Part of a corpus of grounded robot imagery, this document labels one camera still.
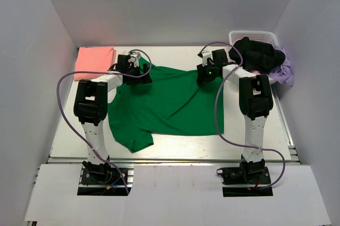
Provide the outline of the green t shirt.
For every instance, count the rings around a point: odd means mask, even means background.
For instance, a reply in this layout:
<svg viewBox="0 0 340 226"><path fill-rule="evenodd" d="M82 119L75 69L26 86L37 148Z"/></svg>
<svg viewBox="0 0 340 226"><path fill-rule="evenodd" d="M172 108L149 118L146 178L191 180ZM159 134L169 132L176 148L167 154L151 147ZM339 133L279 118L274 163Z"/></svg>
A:
<svg viewBox="0 0 340 226"><path fill-rule="evenodd" d="M108 105L108 123L116 142L130 152L154 141L152 134L179 136L215 135L214 103L220 78L203 86L197 71L156 66L152 83L122 85Z"/></svg>

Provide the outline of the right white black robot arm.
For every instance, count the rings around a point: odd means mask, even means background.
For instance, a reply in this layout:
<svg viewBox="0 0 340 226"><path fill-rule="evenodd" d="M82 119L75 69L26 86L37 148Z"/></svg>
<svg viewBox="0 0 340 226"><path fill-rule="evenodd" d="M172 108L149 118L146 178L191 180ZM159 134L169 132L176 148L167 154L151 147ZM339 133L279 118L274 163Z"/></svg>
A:
<svg viewBox="0 0 340 226"><path fill-rule="evenodd" d="M198 56L202 59L202 63L197 66L199 86L221 77L238 88L239 108L245 121L241 159L246 164L240 169L240 177L247 183L254 182L259 177L256 166L263 168L265 165L262 151L264 127L274 105L268 76L250 73L236 63L229 62L224 49L212 52L203 49Z"/></svg>

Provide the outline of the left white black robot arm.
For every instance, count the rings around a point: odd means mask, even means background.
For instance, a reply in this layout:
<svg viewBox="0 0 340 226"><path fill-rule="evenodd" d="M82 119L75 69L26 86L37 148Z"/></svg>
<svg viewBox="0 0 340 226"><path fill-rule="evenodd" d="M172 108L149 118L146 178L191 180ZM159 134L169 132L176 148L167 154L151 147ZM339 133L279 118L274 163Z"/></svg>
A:
<svg viewBox="0 0 340 226"><path fill-rule="evenodd" d="M152 63L140 64L140 49L118 55L117 63L108 72L92 80L80 80L75 96L74 115L78 118L88 142L88 158L83 165L94 170L94 177L101 183L112 178L109 154L105 147L103 121L108 113L108 94L119 86L151 84L149 72Z"/></svg>

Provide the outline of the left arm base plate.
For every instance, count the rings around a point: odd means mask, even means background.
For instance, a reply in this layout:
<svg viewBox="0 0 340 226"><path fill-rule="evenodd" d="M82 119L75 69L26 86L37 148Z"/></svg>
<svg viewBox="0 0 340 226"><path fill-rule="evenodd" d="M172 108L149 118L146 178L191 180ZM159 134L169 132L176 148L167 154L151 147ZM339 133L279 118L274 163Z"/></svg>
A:
<svg viewBox="0 0 340 226"><path fill-rule="evenodd" d="M119 168L120 172L107 163L105 164L92 164L91 162L83 161L83 171L81 183L83 185L124 185L128 183L128 168Z"/></svg>

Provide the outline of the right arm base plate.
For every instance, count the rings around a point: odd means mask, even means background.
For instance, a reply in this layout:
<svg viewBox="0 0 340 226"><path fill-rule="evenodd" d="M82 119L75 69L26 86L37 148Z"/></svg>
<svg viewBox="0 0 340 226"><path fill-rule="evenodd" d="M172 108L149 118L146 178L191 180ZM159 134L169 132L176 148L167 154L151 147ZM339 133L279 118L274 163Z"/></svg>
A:
<svg viewBox="0 0 340 226"><path fill-rule="evenodd" d="M224 185L255 185L258 182L259 184L271 183L267 167L255 173L246 172L245 169L241 167L224 167L217 169L216 174L222 177Z"/></svg>

